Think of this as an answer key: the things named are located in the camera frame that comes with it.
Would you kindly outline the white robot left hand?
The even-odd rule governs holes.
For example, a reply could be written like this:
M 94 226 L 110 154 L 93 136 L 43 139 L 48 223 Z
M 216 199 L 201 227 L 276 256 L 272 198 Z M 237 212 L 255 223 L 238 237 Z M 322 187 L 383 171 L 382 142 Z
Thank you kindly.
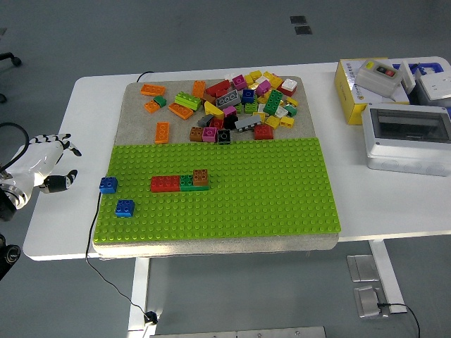
M 69 134 L 33 137 L 25 154 L 6 170 L 11 178 L 2 180 L 1 188 L 16 189 L 28 196 L 34 187 L 45 193 L 69 189 L 77 176 L 76 170 L 63 176 L 51 174 L 65 151 L 72 151 L 75 156 L 82 155 L 71 143 Z

